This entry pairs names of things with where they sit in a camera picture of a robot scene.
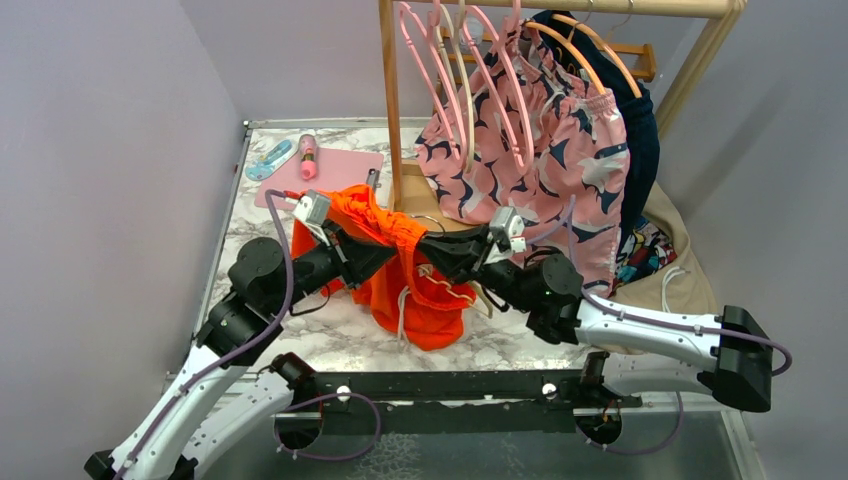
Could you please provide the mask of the orange shorts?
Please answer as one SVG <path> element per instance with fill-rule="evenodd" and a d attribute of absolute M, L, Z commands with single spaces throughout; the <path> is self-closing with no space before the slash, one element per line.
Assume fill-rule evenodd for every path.
<path fill-rule="evenodd" d="M 403 212 L 386 210 L 364 184 L 330 192 L 328 218 L 348 234 L 391 246 L 396 256 L 360 288 L 355 303 L 370 308 L 375 321 L 398 339 L 424 351 L 445 348 L 464 333 L 463 312 L 476 300 L 467 284 L 449 286 L 416 245 L 427 227 Z"/>

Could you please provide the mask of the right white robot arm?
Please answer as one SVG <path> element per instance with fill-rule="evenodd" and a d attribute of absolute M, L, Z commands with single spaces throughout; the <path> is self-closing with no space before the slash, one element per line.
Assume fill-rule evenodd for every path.
<path fill-rule="evenodd" d="M 745 412 L 772 406 L 772 361 L 777 345 L 745 309 L 722 314 L 674 314 L 633 307 L 582 291 L 582 276 L 556 247 L 528 261 L 486 226 L 428 233 L 418 253 L 452 283 L 473 281 L 527 316 L 526 325 L 550 344 L 622 347 L 645 363 L 607 355 L 577 380 L 579 398 L 600 407 L 613 397 L 642 392 L 693 392 Z"/>

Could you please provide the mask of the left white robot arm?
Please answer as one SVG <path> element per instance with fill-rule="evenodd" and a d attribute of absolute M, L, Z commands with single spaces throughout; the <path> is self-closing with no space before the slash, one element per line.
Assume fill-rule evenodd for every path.
<path fill-rule="evenodd" d="M 310 405 L 314 371 L 289 353 L 278 356 L 233 405 L 215 408 L 282 332 L 279 313 L 336 279 L 361 285 L 396 254 L 325 225 L 329 243 L 297 257 L 269 237 L 241 247 L 228 272 L 231 290 L 210 310 L 177 377 L 126 440 L 86 461 L 91 478 L 200 479 L 271 414 Z"/>

